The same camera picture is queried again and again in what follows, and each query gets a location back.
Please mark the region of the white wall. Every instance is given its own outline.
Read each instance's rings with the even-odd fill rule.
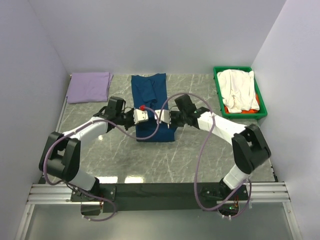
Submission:
[[[320,2],[287,0],[257,58],[261,128],[305,240],[320,234]]]
[[[26,0],[0,1],[0,238],[16,235],[67,72]]]
[[[29,0],[69,73],[251,65],[285,0]]]

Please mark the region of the orange cloth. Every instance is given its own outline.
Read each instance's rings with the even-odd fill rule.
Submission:
[[[260,101],[259,101],[258,94],[255,94],[255,99],[258,102],[259,106],[260,106]],[[224,106],[224,111],[225,111],[226,114],[230,113],[226,106]],[[258,112],[258,110],[250,109],[249,111],[242,110],[242,112],[240,114],[256,114],[257,112]]]

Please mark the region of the marble table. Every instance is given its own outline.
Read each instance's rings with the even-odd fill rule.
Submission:
[[[220,105],[212,74],[167,74],[168,97],[178,92],[189,92],[202,96],[213,111],[220,115]],[[110,96],[126,100],[133,106],[131,75],[115,75]],[[191,97],[197,107],[204,104]],[[66,104],[59,131],[71,130],[88,121],[106,102]],[[169,107],[175,105],[172,100]],[[237,123],[257,124],[254,119],[239,119]],[[128,131],[135,134],[135,128]],[[105,183],[189,183],[193,182],[200,147],[208,133],[185,126],[175,132],[175,142],[153,143],[136,140],[113,129],[99,136],[81,150],[80,167]],[[231,145],[212,134],[202,155],[199,182],[218,182],[234,165]],[[268,160],[253,173],[255,182],[274,182],[273,169]]]

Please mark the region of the folded purple cloth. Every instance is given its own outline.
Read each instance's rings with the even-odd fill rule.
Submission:
[[[67,103],[107,102],[112,77],[109,72],[72,73]]]

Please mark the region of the blue garment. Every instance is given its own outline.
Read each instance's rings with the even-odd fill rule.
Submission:
[[[153,110],[160,110],[167,100],[166,74],[158,73],[153,76],[131,76],[131,89],[133,96],[133,106],[138,109],[145,105]],[[141,122],[135,126],[135,134],[139,138],[151,135],[156,127],[157,122],[151,111],[148,111],[149,120]],[[161,123],[158,132],[148,140],[138,140],[138,142],[164,143],[175,140],[176,128],[168,128],[166,123]]]

